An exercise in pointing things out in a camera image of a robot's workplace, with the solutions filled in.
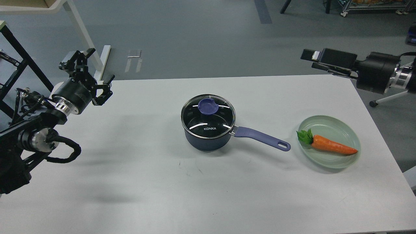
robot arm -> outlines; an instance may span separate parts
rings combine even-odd
[[[65,124],[69,114],[81,114],[87,105],[103,105],[112,95],[109,81],[98,85],[88,73],[87,59],[95,49],[86,53],[69,53],[59,65],[69,74],[52,99],[37,92],[17,89],[15,112],[10,127],[0,132],[0,194],[8,194],[28,184],[30,171],[44,159],[54,163],[68,163],[81,154],[81,147],[71,139],[59,136],[53,128]],[[103,90],[97,97],[97,90]],[[17,114],[21,105],[21,116]],[[59,143],[70,146],[74,151],[65,159],[49,157]],[[22,159],[24,150],[34,154]]]
[[[406,44],[416,46],[416,22],[412,24]],[[312,61],[312,68],[357,80],[357,88],[384,94],[389,87],[416,93],[416,57],[411,65],[401,66],[402,56],[416,56],[408,52],[399,56],[371,52],[363,61],[357,55],[325,48],[323,51],[304,50],[301,59]]]

caster wheel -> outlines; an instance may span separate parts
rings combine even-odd
[[[371,107],[376,107],[377,105],[378,105],[378,103],[376,101],[371,101],[370,102]]]

pot handle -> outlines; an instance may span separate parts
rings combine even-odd
[[[264,144],[268,144],[274,148],[280,149],[282,151],[289,151],[290,144],[282,141],[278,138],[269,136],[257,130],[248,128],[248,127],[238,127],[234,126],[233,130],[231,131],[231,135],[235,137],[248,137],[254,139],[256,141],[260,141]]]

handle hole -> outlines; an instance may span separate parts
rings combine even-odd
[[[285,144],[285,143],[283,143],[283,142],[279,142],[277,145],[280,146],[280,147],[282,147],[282,148],[285,148],[285,149],[288,148],[288,145]]]

carrot leaves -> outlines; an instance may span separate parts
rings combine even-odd
[[[308,131],[301,130],[300,132],[296,131],[297,138],[304,142],[305,144],[312,144],[313,143],[313,135],[311,129]]]

